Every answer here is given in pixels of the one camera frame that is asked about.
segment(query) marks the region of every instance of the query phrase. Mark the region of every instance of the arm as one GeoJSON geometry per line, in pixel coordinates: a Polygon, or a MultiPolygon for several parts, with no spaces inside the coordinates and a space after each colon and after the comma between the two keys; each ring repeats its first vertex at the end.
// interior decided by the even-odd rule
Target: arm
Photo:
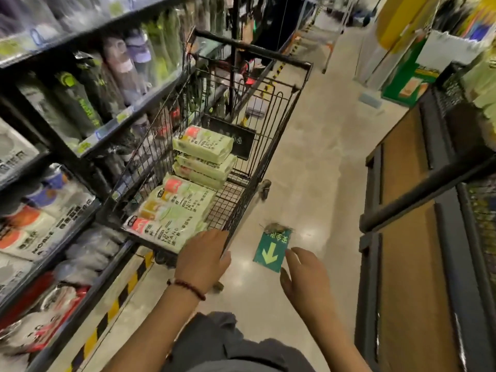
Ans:
{"type": "MultiPolygon", "coordinates": [[[[211,230],[192,238],[179,253],[174,276],[206,294],[231,263],[229,252],[220,259],[227,236],[227,231],[211,230]]],[[[198,303],[199,298],[190,290],[169,286],[102,372],[160,371],[174,340],[198,303]]]]}
{"type": "Polygon", "coordinates": [[[281,270],[281,286],[307,325],[332,372],[370,372],[339,321],[327,272],[310,251],[286,251],[289,273],[281,270]]]}

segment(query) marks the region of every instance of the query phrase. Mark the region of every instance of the shopping cart wire basket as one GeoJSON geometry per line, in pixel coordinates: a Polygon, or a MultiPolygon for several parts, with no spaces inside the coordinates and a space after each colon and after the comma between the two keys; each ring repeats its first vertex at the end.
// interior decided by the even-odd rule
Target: shopping cart wire basket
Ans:
{"type": "Polygon", "coordinates": [[[125,222],[152,190],[162,185],[167,173],[175,175],[172,166],[177,152],[172,147],[173,137],[189,125],[197,125],[234,139],[232,154],[237,156],[236,163],[224,186],[216,192],[214,205],[205,219],[209,229],[229,231],[226,248],[253,196],[260,192],[265,199],[268,195],[270,181],[263,181],[265,172],[313,67],[294,57],[210,32],[193,29],[192,36],[186,65],[191,66],[192,58],[206,59],[208,64],[195,70],[188,68],[191,73],[188,80],[161,104],[98,215],[100,223],[160,251],[162,261],[170,266],[175,266],[175,253],[131,232],[125,222]],[[303,72],[301,84],[255,78],[249,74],[247,65],[232,67],[224,61],[192,53],[195,46],[198,48],[207,40],[299,68],[303,72]],[[253,83],[258,84],[256,89],[250,85],[253,83]],[[231,109],[226,107],[229,93],[234,94],[231,109]]]}

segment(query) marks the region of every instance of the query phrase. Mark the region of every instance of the yellow arrow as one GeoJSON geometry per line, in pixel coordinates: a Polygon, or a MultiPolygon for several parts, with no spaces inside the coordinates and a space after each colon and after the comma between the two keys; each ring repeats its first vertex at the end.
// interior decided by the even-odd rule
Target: yellow arrow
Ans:
{"type": "Polygon", "coordinates": [[[277,260],[277,256],[274,256],[274,251],[276,250],[276,243],[270,243],[269,253],[262,250],[262,256],[266,264],[270,264],[277,260]]]}

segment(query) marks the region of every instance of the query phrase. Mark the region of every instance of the store aisle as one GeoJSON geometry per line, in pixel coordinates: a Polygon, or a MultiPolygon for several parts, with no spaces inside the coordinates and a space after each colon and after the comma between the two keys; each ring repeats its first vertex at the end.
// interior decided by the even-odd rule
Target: store aisle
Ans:
{"type": "MultiPolygon", "coordinates": [[[[315,68],[265,175],[272,181],[269,197],[249,206],[232,239],[232,265],[222,279],[224,291],[209,295],[198,309],[233,312],[247,338],[273,337],[296,347],[317,371],[328,370],[326,363],[285,298],[278,274],[252,260],[267,223],[293,228],[289,247],[301,246],[323,259],[338,313],[353,337],[365,157],[405,112],[388,102],[380,110],[358,102],[362,88],[352,78],[363,33],[350,29],[341,37],[325,75],[320,72],[325,49],[303,45],[298,49],[296,56],[314,62],[315,68]]],[[[299,75],[286,65],[278,79],[294,82],[299,75]]],[[[83,365],[85,372],[102,369],[151,311],[171,275],[163,266],[152,266],[83,365]]]]}

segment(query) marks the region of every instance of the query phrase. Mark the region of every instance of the yellow and black striped tape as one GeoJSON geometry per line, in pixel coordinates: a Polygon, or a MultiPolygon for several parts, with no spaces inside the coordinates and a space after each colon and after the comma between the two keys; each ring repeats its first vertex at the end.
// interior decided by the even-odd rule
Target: yellow and black striped tape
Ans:
{"type": "MultiPolygon", "coordinates": [[[[319,7],[319,9],[317,10],[317,13],[315,15],[315,18],[317,18],[317,15],[319,15],[319,13],[323,10],[323,7],[319,7]]],[[[312,21],[306,26],[304,27],[301,31],[304,32],[304,33],[307,33],[313,26],[314,24],[314,21],[315,21],[315,18],[312,19],[312,21]]],[[[289,52],[288,56],[292,56],[296,53],[296,51],[298,50],[298,48],[300,47],[300,44],[301,44],[301,39],[296,41],[293,45],[293,49],[291,49],[291,52],[289,52]]],[[[265,97],[265,94],[267,94],[269,92],[269,88],[272,87],[273,85],[273,81],[277,78],[277,76],[279,74],[281,74],[281,71],[282,69],[286,66],[286,63],[283,62],[281,63],[281,65],[276,69],[276,72],[272,75],[272,78],[271,80],[269,81],[269,83],[267,83],[264,87],[264,91],[262,92],[262,99],[264,99],[265,97]]],[[[248,122],[248,117],[246,116],[245,114],[245,118],[243,119],[243,122],[242,122],[242,126],[247,126],[246,123],[248,122]]]]}
{"type": "Polygon", "coordinates": [[[119,310],[122,308],[126,299],[129,297],[129,294],[134,290],[136,284],[141,279],[141,277],[145,274],[146,270],[152,265],[153,252],[146,254],[143,262],[133,273],[133,276],[127,282],[126,287],[121,291],[118,298],[112,304],[112,307],[108,310],[107,313],[103,316],[99,324],[97,325],[95,331],[91,334],[91,336],[86,340],[84,346],[78,351],[74,359],[72,359],[71,366],[65,372],[76,372],[81,364],[88,358],[93,349],[95,348],[98,340],[102,337],[103,332],[107,328],[108,324],[112,321],[112,319],[119,313],[119,310]]]}

